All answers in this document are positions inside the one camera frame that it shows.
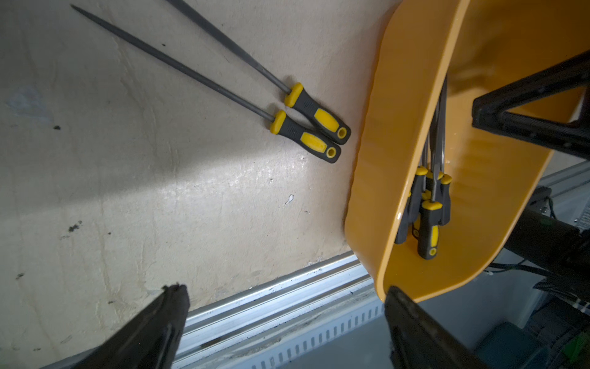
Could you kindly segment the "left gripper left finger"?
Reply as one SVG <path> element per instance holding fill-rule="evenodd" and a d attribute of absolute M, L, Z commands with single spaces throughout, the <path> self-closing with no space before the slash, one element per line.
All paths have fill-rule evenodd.
<path fill-rule="evenodd" d="M 158 298 L 75 367 L 170 368 L 189 307 L 184 284 L 164 286 Z"/>

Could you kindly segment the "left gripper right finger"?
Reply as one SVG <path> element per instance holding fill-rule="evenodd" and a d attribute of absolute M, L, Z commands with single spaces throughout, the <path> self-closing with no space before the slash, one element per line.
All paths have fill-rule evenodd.
<path fill-rule="evenodd" d="M 479 358 L 393 286 L 384 303 L 395 368 L 486 368 Z"/>

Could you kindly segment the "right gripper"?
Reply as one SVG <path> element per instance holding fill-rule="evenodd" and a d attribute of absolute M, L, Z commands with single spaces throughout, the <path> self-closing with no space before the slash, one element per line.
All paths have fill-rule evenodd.
<path fill-rule="evenodd" d="M 473 101 L 473 127 L 589 159 L 589 52 Z"/>

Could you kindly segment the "yellow plastic storage tray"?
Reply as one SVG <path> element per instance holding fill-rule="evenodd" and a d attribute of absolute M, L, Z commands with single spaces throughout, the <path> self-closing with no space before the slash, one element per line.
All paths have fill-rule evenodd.
<path fill-rule="evenodd" d="M 421 302 L 478 276 L 498 255 L 553 153 L 472 126 L 479 96 L 589 48 L 587 1 L 404 1 L 380 43 L 345 237 L 385 298 Z M 449 88 L 445 170 L 451 220 L 427 261 L 394 239 L 439 90 Z"/>

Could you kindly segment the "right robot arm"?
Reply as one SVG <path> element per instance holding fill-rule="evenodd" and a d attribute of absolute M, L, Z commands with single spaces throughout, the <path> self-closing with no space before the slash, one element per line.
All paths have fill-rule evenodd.
<path fill-rule="evenodd" d="M 579 118 L 558 123 L 511 113 L 510 109 L 578 87 L 589 86 L 589 53 L 583 52 L 548 69 L 487 93 L 473 102 L 473 127 L 515 138 L 578 158 L 589 158 L 589 95 Z M 506 247 L 533 266 L 514 269 L 545 276 L 564 293 L 589 300 L 589 233 L 562 221 L 525 210 Z"/>

